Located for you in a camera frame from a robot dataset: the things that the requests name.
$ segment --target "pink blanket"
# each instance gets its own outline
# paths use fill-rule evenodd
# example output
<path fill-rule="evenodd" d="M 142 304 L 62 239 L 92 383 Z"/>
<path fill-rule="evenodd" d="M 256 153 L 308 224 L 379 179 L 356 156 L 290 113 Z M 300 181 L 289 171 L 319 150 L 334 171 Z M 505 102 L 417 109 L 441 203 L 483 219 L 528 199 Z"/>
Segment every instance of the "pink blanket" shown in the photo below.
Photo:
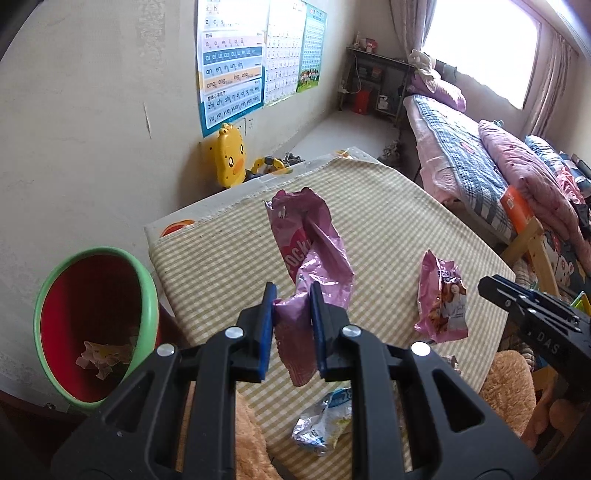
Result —
<path fill-rule="evenodd" d="M 549 169 L 527 145 L 502 128 L 482 120 L 478 133 L 507 182 L 517 188 L 540 222 L 571 242 L 581 265 L 591 274 L 591 245 L 584 240 L 577 214 Z"/>

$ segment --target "gray curtain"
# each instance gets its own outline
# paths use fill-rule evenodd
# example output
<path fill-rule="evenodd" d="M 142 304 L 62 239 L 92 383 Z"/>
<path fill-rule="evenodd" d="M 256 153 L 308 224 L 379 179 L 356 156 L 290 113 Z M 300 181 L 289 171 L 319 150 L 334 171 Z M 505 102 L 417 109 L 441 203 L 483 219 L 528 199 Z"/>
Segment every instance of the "gray curtain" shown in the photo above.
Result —
<path fill-rule="evenodd" d="M 553 32 L 550 58 L 544 71 L 544 81 L 535 99 L 534 107 L 525 123 L 522 137 L 543 137 L 548 130 L 552 114 L 566 90 L 567 74 L 573 57 L 573 47 L 558 32 Z"/>
<path fill-rule="evenodd" d="M 425 45 L 436 3 L 437 0 L 390 0 L 394 31 L 406 55 Z"/>

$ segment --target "wall outlet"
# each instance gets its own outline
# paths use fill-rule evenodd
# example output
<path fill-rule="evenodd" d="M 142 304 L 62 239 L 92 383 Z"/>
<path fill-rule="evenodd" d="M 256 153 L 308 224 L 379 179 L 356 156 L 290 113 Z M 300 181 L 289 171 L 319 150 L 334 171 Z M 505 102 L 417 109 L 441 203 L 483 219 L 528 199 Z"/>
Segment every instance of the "wall outlet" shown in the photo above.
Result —
<path fill-rule="evenodd" d="M 239 118 L 232 125 L 238 129 L 242 138 L 246 137 L 246 118 Z"/>

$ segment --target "gray floor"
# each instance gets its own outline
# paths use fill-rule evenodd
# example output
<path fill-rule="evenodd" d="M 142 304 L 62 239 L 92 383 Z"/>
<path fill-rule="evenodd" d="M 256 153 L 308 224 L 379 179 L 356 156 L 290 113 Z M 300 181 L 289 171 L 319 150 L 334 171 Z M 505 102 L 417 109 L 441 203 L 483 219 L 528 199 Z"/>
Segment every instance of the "gray floor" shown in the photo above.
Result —
<path fill-rule="evenodd" d="M 384 147 L 398 137 L 398 130 L 391 121 L 372 115 L 358 115 L 351 111 L 337 111 L 318 125 L 292 152 L 304 159 L 317 158 L 335 150 L 358 147 L 378 158 Z M 415 179 L 418 171 L 417 143 L 410 127 L 403 127 L 400 135 L 402 174 Z M 422 185 L 420 176 L 417 183 Z"/>

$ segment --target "alphabet poster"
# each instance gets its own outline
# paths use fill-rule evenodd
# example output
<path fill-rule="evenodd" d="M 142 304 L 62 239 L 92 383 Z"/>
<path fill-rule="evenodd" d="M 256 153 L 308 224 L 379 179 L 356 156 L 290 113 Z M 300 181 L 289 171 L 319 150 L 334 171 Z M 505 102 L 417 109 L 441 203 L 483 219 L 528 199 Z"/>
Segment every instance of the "alphabet poster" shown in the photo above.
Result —
<path fill-rule="evenodd" d="M 198 0 L 203 136 L 318 85 L 326 16 L 301 0 Z"/>
<path fill-rule="evenodd" d="M 300 78 L 297 91 L 313 88 L 320 81 L 320 65 L 322 64 L 322 47 L 326 30 L 326 12 L 310 4 L 306 11 L 306 28 L 301 47 Z"/>

